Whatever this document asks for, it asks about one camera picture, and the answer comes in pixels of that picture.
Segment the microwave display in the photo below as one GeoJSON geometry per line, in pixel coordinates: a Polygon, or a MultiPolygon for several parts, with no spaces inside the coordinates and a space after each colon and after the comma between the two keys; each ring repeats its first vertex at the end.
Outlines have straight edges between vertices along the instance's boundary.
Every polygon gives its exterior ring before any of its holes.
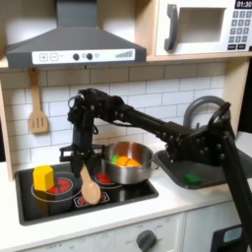
{"type": "Polygon", "coordinates": [[[235,2],[235,9],[252,9],[252,1],[248,0],[236,0],[235,2]]]}

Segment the robotic arm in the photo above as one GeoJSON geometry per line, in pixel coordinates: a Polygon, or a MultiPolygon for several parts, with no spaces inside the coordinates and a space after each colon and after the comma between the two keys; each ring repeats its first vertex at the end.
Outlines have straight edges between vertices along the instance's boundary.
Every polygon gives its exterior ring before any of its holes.
{"type": "Polygon", "coordinates": [[[93,135],[98,134],[95,118],[124,127],[138,127],[166,142],[170,161],[192,160],[212,166],[221,165],[239,213],[247,240],[252,247],[252,197],[242,170],[230,118],[223,116],[230,108],[226,103],[213,115],[209,124],[197,130],[173,122],[163,122],[125,104],[121,97],[110,96],[95,89],[79,91],[72,98],[68,120],[74,125],[73,144],[60,149],[60,161],[70,161],[76,176],[83,162],[101,146],[93,145],[93,135]]]}

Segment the microwave handle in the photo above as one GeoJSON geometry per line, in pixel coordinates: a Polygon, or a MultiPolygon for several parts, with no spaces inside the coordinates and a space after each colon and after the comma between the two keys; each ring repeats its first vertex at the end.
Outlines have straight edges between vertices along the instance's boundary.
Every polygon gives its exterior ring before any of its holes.
{"type": "Polygon", "coordinates": [[[170,17],[169,38],[164,41],[164,50],[173,50],[178,36],[178,13],[176,4],[168,4],[167,15],[170,17]]]}

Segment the wooden spoon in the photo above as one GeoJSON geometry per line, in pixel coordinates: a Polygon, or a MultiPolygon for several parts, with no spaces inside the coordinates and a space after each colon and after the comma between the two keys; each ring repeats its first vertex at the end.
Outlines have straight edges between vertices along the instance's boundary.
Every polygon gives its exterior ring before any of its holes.
{"type": "Polygon", "coordinates": [[[99,186],[91,180],[89,171],[85,165],[81,171],[83,179],[82,194],[83,198],[91,205],[99,203],[101,198],[101,192],[99,186]]]}
{"type": "Polygon", "coordinates": [[[38,74],[37,69],[29,69],[31,79],[31,95],[33,103],[33,112],[29,118],[29,127],[33,133],[46,132],[48,129],[48,121],[44,113],[41,111],[40,96],[38,87],[38,74]]]}

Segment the wooden panel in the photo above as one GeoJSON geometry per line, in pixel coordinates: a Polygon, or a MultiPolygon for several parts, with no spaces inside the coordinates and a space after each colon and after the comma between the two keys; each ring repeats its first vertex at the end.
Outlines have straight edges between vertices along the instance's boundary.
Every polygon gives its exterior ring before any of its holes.
{"type": "Polygon", "coordinates": [[[0,80],[0,119],[1,119],[1,125],[2,125],[2,134],[3,134],[3,140],[4,140],[4,151],[5,151],[5,159],[7,163],[7,168],[8,168],[8,176],[9,176],[9,180],[13,181],[14,171],[12,169],[12,163],[11,163],[11,153],[10,153],[10,146],[9,146],[9,139],[8,139],[8,131],[7,131],[7,124],[6,124],[6,117],[5,117],[1,80],[0,80]]]}
{"type": "Polygon", "coordinates": [[[136,1],[136,43],[147,48],[147,54],[154,57],[158,29],[159,0],[136,1]]]}
{"type": "Polygon", "coordinates": [[[223,98],[231,103],[231,124],[235,134],[239,125],[248,67],[249,58],[229,59],[227,62],[223,98]]]}

